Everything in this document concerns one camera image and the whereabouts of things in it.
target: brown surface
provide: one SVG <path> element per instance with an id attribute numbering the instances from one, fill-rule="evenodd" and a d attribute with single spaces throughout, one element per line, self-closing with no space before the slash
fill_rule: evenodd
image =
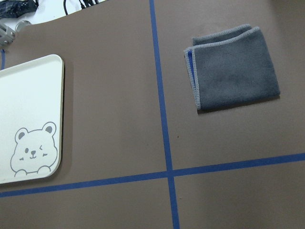
<path id="1" fill-rule="evenodd" d="M 155 0 L 174 168 L 305 151 L 305 2 Z M 260 26 L 279 100 L 197 114 L 183 50 L 191 37 Z M 30 26 L 13 66 L 65 62 L 63 157 L 47 179 L 0 192 L 165 170 L 148 0 L 110 0 Z M 176 177 L 182 229 L 301 228 L 304 162 Z M 0 228 L 172 228 L 167 180 L 0 198 Z"/>
<path id="2" fill-rule="evenodd" d="M 181 229 L 305 225 L 304 162 L 175 178 Z"/>
<path id="3" fill-rule="evenodd" d="M 196 167 L 305 151 L 305 1 L 156 0 L 173 167 Z M 197 114 L 183 50 L 192 37 L 260 26 L 281 98 Z"/>
<path id="4" fill-rule="evenodd" d="M 1 198 L 0 216 L 1 229 L 173 228 L 166 179 Z"/>
<path id="5" fill-rule="evenodd" d="M 19 34 L 6 67 L 64 60 L 63 155 L 52 177 L 0 191 L 165 170 L 149 15 L 148 1 L 114 0 Z"/>

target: black object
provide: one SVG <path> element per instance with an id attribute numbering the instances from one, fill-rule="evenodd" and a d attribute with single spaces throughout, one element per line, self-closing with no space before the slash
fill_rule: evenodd
<path id="1" fill-rule="evenodd" d="M 63 9 L 65 10 L 65 14 L 68 15 L 67 8 L 66 8 L 66 0 L 63 0 Z"/>
<path id="2" fill-rule="evenodd" d="M 25 13 L 36 12 L 38 0 L 16 1 L 6 0 L 0 2 L 0 18 L 18 18 Z"/>
<path id="3" fill-rule="evenodd" d="M 83 2 L 85 3 L 86 7 L 89 7 L 89 2 L 87 0 L 83 0 Z"/>
<path id="4" fill-rule="evenodd" d="M 89 4 L 90 6 L 93 6 L 93 5 L 94 5 L 94 3 L 93 3 L 93 1 L 92 1 L 92 0 L 84 0 L 84 1 L 87 1 L 87 2 L 88 2 L 88 4 Z"/>
<path id="5" fill-rule="evenodd" d="M 81 0 L 78 0 L 78 1 L 80 1 L 81 9 L 85 9 L 85 6 L 84 6 L 84 4 L 82 4 Z"/>

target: black cable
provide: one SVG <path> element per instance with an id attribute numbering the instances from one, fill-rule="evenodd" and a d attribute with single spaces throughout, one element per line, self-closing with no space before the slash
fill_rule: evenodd
<path id="1" fill-rule="evenodd" d="M 67 8 L 66 8 L 66 0 L 63 0 L 63 9 L 65 10 L 66 15 L 68 15 Z"/>
<path id="2" fill-rule="evenodd" d="M 84 3 L 85 3 L 85 6 L 86 7 L 89 7 L 89 2 L 88 2 L 88 0 L 82 0 Z"/>
<path id="3" fill-rule="evenodd" d="M 82 8 L 82 9 L 85 9 L 85 6 L 84 6 L 84 4 L 82 4 L 81 0 L 78 0 L 78 1 L 80 1 L 81 8 Z"/>
<path id="4" fill-rule="evenodd" d="M 93 3 L 93 1 L 92 1 L 92 0 L 88 0 L 88 3 L 89 3 L 89 5 L 91 5 L 91 6 L 93 6 L 93 5 L 94 5 L 94 3 Z"/>

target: bear paw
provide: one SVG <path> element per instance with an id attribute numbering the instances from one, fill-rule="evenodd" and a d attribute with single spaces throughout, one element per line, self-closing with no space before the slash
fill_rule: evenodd
<path id="1" fill-rule="evenodd" d="M 49 173 L 49 172 L 51 172 L 51 169 L 48 166 L 41 166 L 37 171 L 37 173 Z"/>
<path id="2" fill-rule="evenodd" d="M 16 173 L 15 173 L 15 177 L 24 177 L 27 175 L 27 172 L 24 170 L 24 169 L 21 169 L 21 170 L 18 170 Z"/>

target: bear ear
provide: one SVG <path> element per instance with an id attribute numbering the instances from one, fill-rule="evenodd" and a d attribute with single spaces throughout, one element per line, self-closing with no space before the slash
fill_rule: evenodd
<path id="1" fill-rule="evenodd" d="M 56 132 L 56 125 L 53 122 L 48 122 L 43 126 L 42 130 L 48 132 L 53 136 Z"/>
<path id="2" fill-rule="evenodd" d="M 21 128 L 20 130 L 18 130 L 15 135 L 16 143 L 18 143 L 27 134 L 28 134 L 28 130 L 26 128 Z"/>

